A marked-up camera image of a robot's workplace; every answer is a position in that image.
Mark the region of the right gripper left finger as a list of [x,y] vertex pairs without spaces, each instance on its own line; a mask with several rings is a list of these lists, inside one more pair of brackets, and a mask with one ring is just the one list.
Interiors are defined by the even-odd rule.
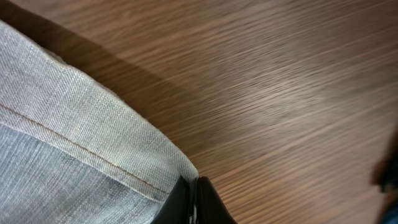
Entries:
[[171,193],[151,224],[189,224],[190,188],[188,182],[179,177]]

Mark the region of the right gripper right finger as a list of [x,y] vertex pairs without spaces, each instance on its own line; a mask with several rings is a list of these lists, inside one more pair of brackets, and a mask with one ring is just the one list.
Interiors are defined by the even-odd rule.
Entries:
[[197,205],[199,224],[237,224],[208,177],[197,181]]

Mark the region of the light blue denim shorts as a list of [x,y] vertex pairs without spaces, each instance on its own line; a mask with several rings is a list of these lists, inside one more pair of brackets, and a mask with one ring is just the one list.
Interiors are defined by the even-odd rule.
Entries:
[[1,24],[1,222],[150,223],[198,171],[84,72]]

